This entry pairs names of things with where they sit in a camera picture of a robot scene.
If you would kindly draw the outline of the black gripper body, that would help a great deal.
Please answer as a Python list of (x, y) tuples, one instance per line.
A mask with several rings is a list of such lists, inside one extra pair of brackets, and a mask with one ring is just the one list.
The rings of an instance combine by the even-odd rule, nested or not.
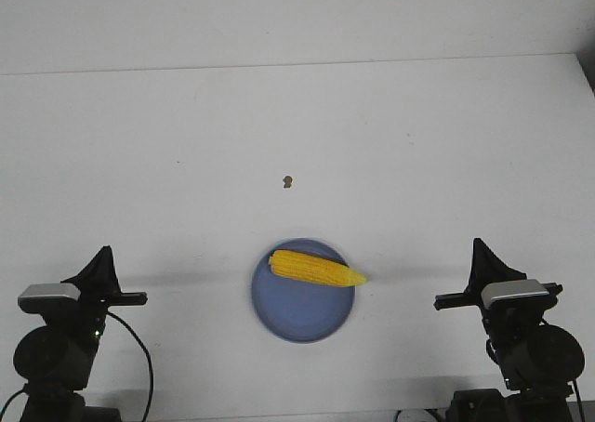
[(146, 292), (102, 294), (97, 298), (97, 318), (104, 318), (110, 307), (144, 306), (148, 302)]
[[(557, 295), (562, 292), (562, 285), (556, 283), (543, 284), (549, 294), (544, 297), (533, 298), (517, 298), (500, 303), (496, 303), (489, 310), (504, 310), (512, 308), (539, 308), (547, 310), (557, 304)], [(483, 307), (481, 295), (472, 297), (463, 293), (438, 295), (435, 297), (434, 308), (436, 310), (453, 309), (459, 307), (478, 306), (482, 310), (487, 310)]]

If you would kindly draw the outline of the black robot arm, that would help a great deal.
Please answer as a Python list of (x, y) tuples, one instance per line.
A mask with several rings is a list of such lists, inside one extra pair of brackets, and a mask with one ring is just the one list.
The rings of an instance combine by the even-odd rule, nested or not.
[(474, 239), (466, 288), (436, 296), (434, 307), (479, 309), (486, 353), (510, 394), (458, 390), (445, 420), (572, 420), (567, 399), (579, 393), (576, 381), (585, 369), (585, 354), (572, 334), (544, 319), (562, 290), (561, 284), (541, 283), (509, 267), (482, 239)]
[(117, 408), (89, 406), (79, 392), (85, 389), (99, 351), (106, 319), (113, 318), (139, 344), (149, 374), (148, 399), (141, 419), (152, 406), (152, 358), (138, 334), (111, 307), (143, 306), (144, 292), (125, 293), (119, 284), (112, 248), (103, 246), (76, 275), (59, 283), (31, 284), (19, 296), (18, 306), (39, 315), (44, 324), (17, 345), (13, 365), (25, 380), (13, 394), (27, 396), (22, 421), (120, 421)]

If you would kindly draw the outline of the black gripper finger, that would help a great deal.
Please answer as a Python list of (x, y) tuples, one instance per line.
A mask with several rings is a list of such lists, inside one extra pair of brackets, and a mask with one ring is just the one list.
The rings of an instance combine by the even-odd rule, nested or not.
[(525, 273), (507, 266), (481, 238), (473, 239), (469, 281), (464, 289), (465, 295), (478, 297), (488, 284), (526, 279)]
[(122, 294), (112, 248), (108, 245), (103, 246), (78, 274), (61, 282), (73, 284), (85, 297), (115, 297)]

